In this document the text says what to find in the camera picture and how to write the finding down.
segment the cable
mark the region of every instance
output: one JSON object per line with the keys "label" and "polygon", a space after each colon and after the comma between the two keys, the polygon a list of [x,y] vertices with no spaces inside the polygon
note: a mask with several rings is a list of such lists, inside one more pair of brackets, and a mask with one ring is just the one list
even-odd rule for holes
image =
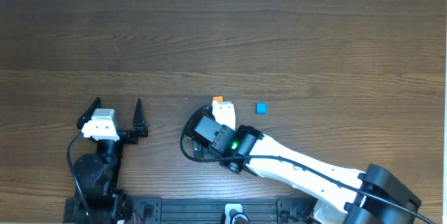
{"label": "cable", "polygon": [[87,204],[87,199],[85,198],[84,194],[82,194],[81,187],[79,185],[79,181],[75,174],[75,168],[73,167],[73,162],[71,161],[71,149],[75,145],[75,143],[80,139],[82,135],[82,132],[79,132],[78,135],[71,141],[67,148],[67,160],[68,160],[68,166],[70,167],[71,175],[73,176],[73,180],[75,181],[76,191],[79,193],[79,197],[81,198],[82,204],[84,205],[85,211],[87,212],[87,217],[89,218],[90,224],[94,224],[93,216],[91,215],[89,205]]}
{"label": "cable", "polygon": [[189,160],[192,160],[192,161],[195,161],[195,162],[211,163],[211,162],[221,162],[221,161],[244,160],[244,159],[250,159],[250,158],[263,158],[263,159],[271,159],[271,160],[278,160],[278,161],[282,161],[282,162],[287,162],[287,163],[290,163],[290,164],[292,164],[292,165],[294,165],[296,167],[301,167],[303,170],[309,171],[309,172],[311,172],[311,173],[313,173],[313,174],[315,174],[317,176],[320,176],[321,178],[329,181],[330,183],[334,183],[335,185],[337,185],[339,187],[348,189],[350,191],[353,191],[353,192],[355,192],[357,194],[360,194],[360,195],[364,195],[366,197],[373,198],[373,199],[378,200],[378,201],[380,201],[382,203],[389,204],[390,206],[396,207],[396,208],[398,208],[398,209],[400,209],[402,211],[405,211],[405,212],[411,214],[412,216],[414,216],[414,217],[424,221],[425,223],[434,224],[433,221],[431,221],[429,218],[423,216],[422,214],[420,214],[418,212],[415,212],[415,211],[412,211],[410,209],[407,209],[406,207],[402,207],[401,205],[395,204],[394,202],[391,202],[390,200],[387,200],[387,199],[384,199],[382,197],[373,195],[371,193],[362,191],[362,190],[360,190],[358,188],[354,188],[354,187],[352,187],[350,185],[346,185],[345,183],[342,183],[342,182],[340,182],[340,181],[338,181],[336,179],[333,179],[333,178],[331,178],[331,177],[329,177],[329,176],[327,176],[325,174],[322,174],[319,171],[316,171],[316,170],[314,170],[314,169],[312,169],[310,167],[307,167],[306,165],[298,163],[298,162],[296,162],[294,160],[290,160],[288,158],[283,158],[283,157],[279,157],[279,156],[267,156],[267,155],[246,155],[246,156],[235,156],[235,157],[227,157],[227,158],[206,158],[206,159],[203,159],[203,158],[194,158],[193,156],[190,156],[184,149],[184,145],[183,145],[184,144],[184,142],[183,142],[184,136],[186,134],[186,131],[187,131],[189,125],[193,121],[194,117],[199,112],[204,110],[205,108],[206,108],[206,106],[201,107],[196,112],[194,112],[194,114],[188,119],[188,121],[184,125],[182,134],[180,135],[180,149],[182,150],[183,155],[186,158],[188,158]]}

